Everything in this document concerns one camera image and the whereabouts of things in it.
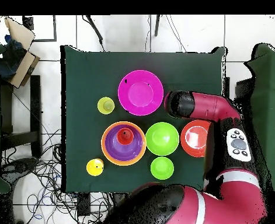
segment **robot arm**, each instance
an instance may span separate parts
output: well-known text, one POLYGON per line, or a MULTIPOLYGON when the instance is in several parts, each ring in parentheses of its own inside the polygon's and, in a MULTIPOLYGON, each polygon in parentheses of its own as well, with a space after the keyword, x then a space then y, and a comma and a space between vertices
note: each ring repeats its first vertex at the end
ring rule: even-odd
POLYGON ((214 123, 206 147, 207 163, 213 165, 205 169, 204 192, 182 185, 147 184, 109 212, 103 224, 258 223, 267 213, 237 109, 222 96, 185 91, 168 93, 164 107, 174 118, 214 123), (220 182, 218 198, 207 193, 216 181, 220 182))

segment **cardboard box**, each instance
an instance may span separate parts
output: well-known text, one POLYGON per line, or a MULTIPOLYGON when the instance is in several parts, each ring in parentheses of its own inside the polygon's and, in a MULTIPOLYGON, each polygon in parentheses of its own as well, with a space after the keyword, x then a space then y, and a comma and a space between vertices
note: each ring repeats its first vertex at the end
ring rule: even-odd
POLYGON ((28 52, 28 49, 34 39, 34 33, 31 30, 25 28, 23 25, 9 17, 5 19, 5 24, 9 29, 12 39, 20 42, 23 48, 27 51, 16 71, 16 75, 8 81, 15 87, 19 88, 20 85, 24 86, 26 84, 40 58, 28 52))

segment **green cup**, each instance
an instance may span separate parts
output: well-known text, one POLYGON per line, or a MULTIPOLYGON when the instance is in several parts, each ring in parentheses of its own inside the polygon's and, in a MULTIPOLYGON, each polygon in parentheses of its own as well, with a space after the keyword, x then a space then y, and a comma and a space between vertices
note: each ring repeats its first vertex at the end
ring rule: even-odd
POLYGON ((158 156, 170 155, 179 145, 177 129, 166 122, 152 125, 145 134, 145 138, 149 151, 158 156))
POLYGON ((173 163, 167 157, 157 157, 151 163, 151 173, 158 180, 167 180, 173 174, 173 163))

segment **red plate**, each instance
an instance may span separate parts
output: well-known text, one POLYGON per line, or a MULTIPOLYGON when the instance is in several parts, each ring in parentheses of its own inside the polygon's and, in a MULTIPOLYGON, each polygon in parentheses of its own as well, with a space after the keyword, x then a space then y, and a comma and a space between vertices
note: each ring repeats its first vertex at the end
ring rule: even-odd
POLYGON ((184 127, 180 140, 187 154, 197 158, 205 156, 210 124, 209 121, 193 120, 184 127))

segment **magenta plate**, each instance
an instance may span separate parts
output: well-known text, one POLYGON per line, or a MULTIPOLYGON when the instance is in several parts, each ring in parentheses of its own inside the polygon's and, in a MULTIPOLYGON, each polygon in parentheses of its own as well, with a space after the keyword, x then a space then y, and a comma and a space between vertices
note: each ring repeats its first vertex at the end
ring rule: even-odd
POLYGON ((161 105, 163 87, 159 78, 150 71, 132 71, 121 80, 118 96, 125 110, 144 116, 161 105))

